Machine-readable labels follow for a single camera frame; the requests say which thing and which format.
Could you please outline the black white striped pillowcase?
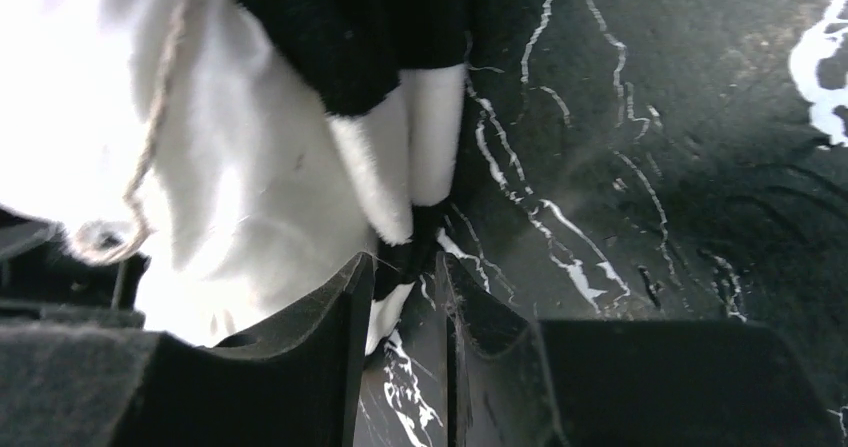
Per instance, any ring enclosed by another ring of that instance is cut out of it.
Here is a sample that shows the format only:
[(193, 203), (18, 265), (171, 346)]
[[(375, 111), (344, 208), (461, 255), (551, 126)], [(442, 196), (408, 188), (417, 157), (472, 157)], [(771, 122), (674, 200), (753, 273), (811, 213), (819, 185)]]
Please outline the black white striped pillowcase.
[(413, 284), (451, 192), (470, 0), (236, 0), (319, 95), (380, 245), (374, 296)]

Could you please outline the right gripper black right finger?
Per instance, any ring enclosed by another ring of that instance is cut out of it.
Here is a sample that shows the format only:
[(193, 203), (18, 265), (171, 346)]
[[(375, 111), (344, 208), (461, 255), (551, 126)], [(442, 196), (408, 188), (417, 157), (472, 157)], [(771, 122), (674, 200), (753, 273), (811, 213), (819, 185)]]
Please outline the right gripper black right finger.
[(452, 446), (840, 446), (788, 344), (758, 324), (528, 320), (437, 257)]

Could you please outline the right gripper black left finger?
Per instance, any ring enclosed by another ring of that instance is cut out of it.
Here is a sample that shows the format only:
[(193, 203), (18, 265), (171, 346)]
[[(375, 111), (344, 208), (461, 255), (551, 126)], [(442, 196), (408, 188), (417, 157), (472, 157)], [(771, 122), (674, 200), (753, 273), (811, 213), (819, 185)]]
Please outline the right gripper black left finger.
[(5, 446), (349, 446), (373, 260), (213, 348), (127, 311), (1, 305)]

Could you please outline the white pillow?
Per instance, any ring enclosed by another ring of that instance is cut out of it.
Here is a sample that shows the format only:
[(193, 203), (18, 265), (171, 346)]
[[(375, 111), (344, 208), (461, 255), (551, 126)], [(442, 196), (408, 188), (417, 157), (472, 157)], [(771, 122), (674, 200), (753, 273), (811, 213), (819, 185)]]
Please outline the white pillow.
[[(236, 0), (1, 0), (1, 207), (148, 256), (146, 327), (196, 345), (381, 263), (319, 95)], [(414, 283), (373, 293), (366, 353)]]

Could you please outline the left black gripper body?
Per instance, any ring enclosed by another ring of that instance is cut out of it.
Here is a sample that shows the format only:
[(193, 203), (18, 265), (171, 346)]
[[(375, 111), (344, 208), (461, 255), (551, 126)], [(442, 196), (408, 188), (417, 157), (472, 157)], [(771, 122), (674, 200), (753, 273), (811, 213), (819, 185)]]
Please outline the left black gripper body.
[(55, 226), (1, 212), (1, 299), (132, 309), (146, 258), (92, 267), (65, 250)]

